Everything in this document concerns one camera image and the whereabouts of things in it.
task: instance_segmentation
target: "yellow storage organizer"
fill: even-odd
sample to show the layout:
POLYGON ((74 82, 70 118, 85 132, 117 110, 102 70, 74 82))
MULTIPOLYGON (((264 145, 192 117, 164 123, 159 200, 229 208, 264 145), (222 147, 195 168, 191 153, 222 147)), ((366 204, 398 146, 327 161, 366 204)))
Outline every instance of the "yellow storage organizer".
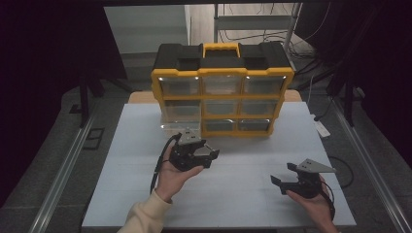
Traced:
POLYGON ((293 69, 277 42, 159 47, 152 90, 167 130, 202 137, 268 136, 293 69))

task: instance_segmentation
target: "hand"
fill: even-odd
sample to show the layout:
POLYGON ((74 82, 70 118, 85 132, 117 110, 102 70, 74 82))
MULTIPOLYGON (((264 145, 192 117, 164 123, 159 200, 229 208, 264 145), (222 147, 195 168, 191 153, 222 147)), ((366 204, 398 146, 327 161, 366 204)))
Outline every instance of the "hand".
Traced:
MULTIPOLYGON (((326 185, 324 184, 325 179, 321 175, 319 175, 319 177, 323 182, 322 189, 324 190, 324 193, 329 196, 326 185)), ((329 205, 321 194, 318 194, 314 198, 306 199, 290 190, 287 190, 286 193, 293 201, 299 203, 305 209, 308 216, 315 222, 321 232, 338 232, 331 220, 329 205)))
POLYGON ((171 203, 172 196, 178 193, 185 182, 199 174, 203 166, 194 167, 186 172, 181 172, 175 168, 168 160, 171 147, 167 149, 163 156, 163 163, 158 174, 158 184, 155 192, 165 202, 171 203))

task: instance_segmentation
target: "gray floor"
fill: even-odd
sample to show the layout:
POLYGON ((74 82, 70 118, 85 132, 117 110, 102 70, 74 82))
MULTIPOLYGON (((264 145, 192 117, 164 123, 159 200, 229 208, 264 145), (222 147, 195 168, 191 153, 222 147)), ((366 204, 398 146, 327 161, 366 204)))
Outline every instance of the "gray floor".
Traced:
MULTIPOLYGON (((124 64, 129 79, 123 81, 137 89, 150 89, 150 67, 154 58, 152 54, 136 56, 125 54, 124 64), (133 60, 140 60, 140 66, 133 65, 133 60)), ((297 69, 306 64, 307 60, 295 59, 297 69)), ((311 79, 313 73, 297 76, 291 87, 311 79)), ((315 83, 311 88, 300 91, 304 101, 308 102, 312 114, 321 115, 327 108, 329 97, 325 87, 328 79, 315 83)), ((92 129, 104 128, 102 141, 97 150, 81 150, 78 160, 64 187, 56 209, 52 214, 46 232, 80 232, 80 225, 86 204, 97 184, 102 166, 111 145, 113 135, 120 117, 122 106, 127 102, 129 93, 102 81, 105 95, 101 98, 90 96, 90 103, 95 109, 96 119, 92 129)), ((79 132, 81 117, 70 114, 73 105, 80 104, 77 88, 67 92, 62 99, 61 112, 52 128, 49 137, 39 150, 33 163, 20 180, 14 192, 0 210, 0 232, 27 232, 37 215, 53 179, 58 172, 68 150, 79 132)), ((363 143, 373 157, 381 175, 390 187, 396 201, 405 215, 412 218, 412 171, 396 152, 393 146, 370 121, 361 108, 361 102, 354 102, 354 123, 363 143)), ((323 139, 329 156, 342 159, 350 165, 354 172, 354 180, 343 188, 352 213, 357 222, 356 227, 342 229, 343 232, 397 232, 387 208, 377 194, 374 184, 354 149, 349 137, 338 119, 338 109, 331 106, 328 113, 321 119, 322 124, 330 132, 330 137, 323 139)), ((85 147, 96 146, 96 140, 86 140, 85 147)), ((330 159, 340 173, 338 180, 342 185, 351 181, 351 173, 342 162, 330 159)), ((275 230, 255 230, 248 232, 275 232, 275 230)), ((315 229, 278 229, 281 233, 317 232, 315 229)))

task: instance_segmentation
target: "sleeve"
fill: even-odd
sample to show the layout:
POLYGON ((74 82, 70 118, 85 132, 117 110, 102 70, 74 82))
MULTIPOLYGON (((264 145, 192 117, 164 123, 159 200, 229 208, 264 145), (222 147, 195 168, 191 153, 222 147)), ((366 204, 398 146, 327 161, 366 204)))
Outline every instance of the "sleeve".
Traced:
POLYGON ((152 191, 146 202, 135 203, 124 226, 118 233, 158 233, 163 229, 163 219, 172 204, 164 202, 152 191))

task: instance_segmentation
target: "white tabletop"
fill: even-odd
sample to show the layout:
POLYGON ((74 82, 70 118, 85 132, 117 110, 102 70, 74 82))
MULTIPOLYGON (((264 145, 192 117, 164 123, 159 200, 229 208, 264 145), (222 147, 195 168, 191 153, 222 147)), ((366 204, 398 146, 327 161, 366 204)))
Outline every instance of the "white tabletop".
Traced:
MULTIPOLYGON (((145 201, 167 137, 158 104, 124 105, 90 201, 83 228, 120 227, 135 202, 145 201)), ((297 182, 287 163, 306 158, 330 166, 303 102, 285 102, 274 133, 263 138, 207 138, 218 159, 173 197, 166 228, 282 228, 313 226, 303 209, 271 183, 297 182)), ((335 174, 322 174, 335 197, 334 223, 356 225, 335 174)))

